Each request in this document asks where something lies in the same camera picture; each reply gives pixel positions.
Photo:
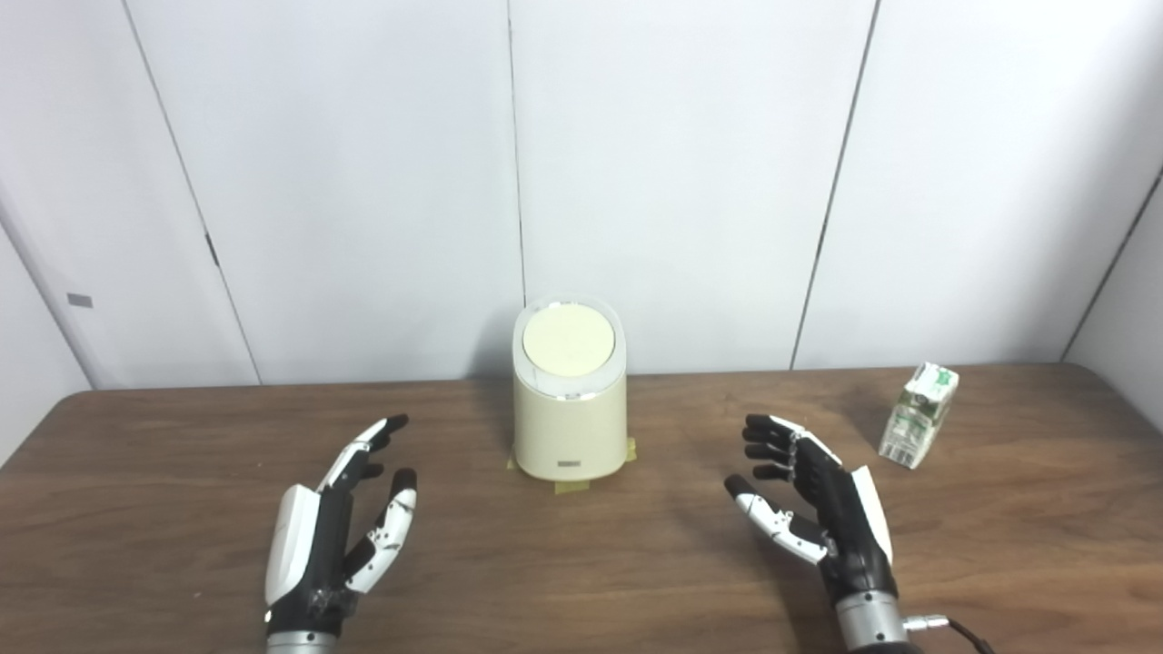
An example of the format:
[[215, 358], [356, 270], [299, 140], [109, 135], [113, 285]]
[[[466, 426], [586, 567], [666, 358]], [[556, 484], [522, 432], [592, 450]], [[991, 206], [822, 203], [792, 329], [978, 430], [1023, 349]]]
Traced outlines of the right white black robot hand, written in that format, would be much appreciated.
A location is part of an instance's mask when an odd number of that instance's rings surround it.
[[816, 435], [780, 417], [749, 414], [741, 436], [744, 455], [757, 462], [752, 477], [786, 481], [816, 514], [809, 519], [782, 509], [734, 472], [725, 479], [725, 488], [759, 533], [815, 566], [834, 604], [864, 593], [897, 599], [890, 536], [875, 526], [883, 512], [868, 469], [848, 471]]

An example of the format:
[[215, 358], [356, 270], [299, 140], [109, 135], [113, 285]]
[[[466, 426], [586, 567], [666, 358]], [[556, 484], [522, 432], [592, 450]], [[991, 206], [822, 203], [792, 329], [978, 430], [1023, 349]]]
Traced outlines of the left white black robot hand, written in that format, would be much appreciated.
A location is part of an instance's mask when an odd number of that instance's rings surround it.
[[381, 476], [371, 456], [406, 414], [383, 418], [354, 438], [315, 488], [294, 484], [283, 493], [264, 581], [269, 653], [331, 653], [362, 596], [373, 590], [404, 549], [418, 505], [418, 475], [401, 468], [390, 499], [352, 547], [354, 489]]

